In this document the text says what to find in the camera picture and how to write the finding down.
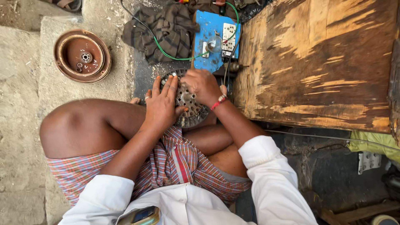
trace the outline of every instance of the knee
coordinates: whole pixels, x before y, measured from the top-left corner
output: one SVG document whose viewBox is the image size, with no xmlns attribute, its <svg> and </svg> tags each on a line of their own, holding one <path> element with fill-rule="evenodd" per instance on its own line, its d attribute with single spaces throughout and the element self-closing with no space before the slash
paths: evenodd
<svg viewBox="0 0 400 225">
<path fill-rule="evenodd" d="M 70 102 L 54 109 L 43 119 L 39 137 L 46 155 L 50 149 L 55 148 L 57 142 L 72 131 L 74 124 L 81 120 L 80 113 L 73 103 Z"/>
</svg>

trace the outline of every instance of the shirt sleeve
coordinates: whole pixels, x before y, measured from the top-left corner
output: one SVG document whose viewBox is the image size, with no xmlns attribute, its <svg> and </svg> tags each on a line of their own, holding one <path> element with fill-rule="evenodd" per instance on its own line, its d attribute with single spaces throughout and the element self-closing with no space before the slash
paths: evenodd
<svg viewBox="0 0 400 225">
<path fill-rule="evenodd" d="M 97 175 L 79 195 L 59 225 L 113 225 L 130 202 L 134 182 L 112 175 Z"/>
<path fill-rule="evenodd" d="M 271 137 L 252 138 L 239 153 L 253 181 L 251 191 L 259 225 L 317 224 L 297 189 L 296 172 Z"/>
</svg>

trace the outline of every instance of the plaid lungi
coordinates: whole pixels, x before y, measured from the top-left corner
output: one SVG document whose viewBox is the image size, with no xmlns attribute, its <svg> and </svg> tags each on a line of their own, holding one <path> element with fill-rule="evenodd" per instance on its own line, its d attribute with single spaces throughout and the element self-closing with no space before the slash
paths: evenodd
<svg viewBox="0 0 400 225">
<path fill-rule="evenodd" d="M 250 188 L 250 181 L 226 180 L 206 156 L 183 138 L 180 128 L 171 127 L 160 141 L 139 171 L 132 200 L 158 187 L 191 183 L 209 190 L 225 203 L 232 203 L 239 193 Z M 86 184 L 118 151 L 68 159 L 47 159 L 47 162 L 66 198 L 75 205 Z"/>
</svg>

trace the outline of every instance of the hand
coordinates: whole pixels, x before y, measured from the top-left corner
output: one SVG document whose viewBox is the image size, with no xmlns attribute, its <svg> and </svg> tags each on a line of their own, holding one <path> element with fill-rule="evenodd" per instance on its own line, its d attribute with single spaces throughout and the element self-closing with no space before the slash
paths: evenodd
<svg viewBox="0 0 400 225">
<path fill-rule="evenodd" d="M 178 77 L 170 76 L 160 93 L 161 78 L 158 76 L 153 84 L 153 90 L 147 91 L 144 100 L 146 101 L 146 118 L 141 129 L 151 129 L 162 135 L 175 122 L 177 117 L 187 111 L 185 106 L 175 108 L 176 90 Z"/>
<path fill-rule="evenodd" d="M 180 79 L 182 85 L 186 85 L 189 92 L 196 94 L 196 102 L 211 108 L 222 95 L 217 80 L 207 70 L 188 70 Z"/>
</svg>

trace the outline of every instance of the electrical socket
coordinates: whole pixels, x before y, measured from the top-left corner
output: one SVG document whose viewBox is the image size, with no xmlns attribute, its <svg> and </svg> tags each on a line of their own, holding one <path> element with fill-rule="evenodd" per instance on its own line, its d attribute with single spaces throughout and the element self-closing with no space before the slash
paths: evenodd
<svg viewBox="0 0 400 225">
<path fill-rule="evenodd" d="M 224 23 L 224 29 L 222 30 L 222 39 L 223 40 L 229 39 L 235 33 L 235 30 L 236 30 L 236 25 Z M 234 35 L 229 40 L 235 42 L 236 41 L 236 35 Z"/>
<path fill-rule="evenodd" d="M 235 47 L 235 42 L 229 40 L 225 43 L 225 41 L 226 40 L 222 40 L 222 50 L 233 51 L 233 48 Z"/>
</svg>

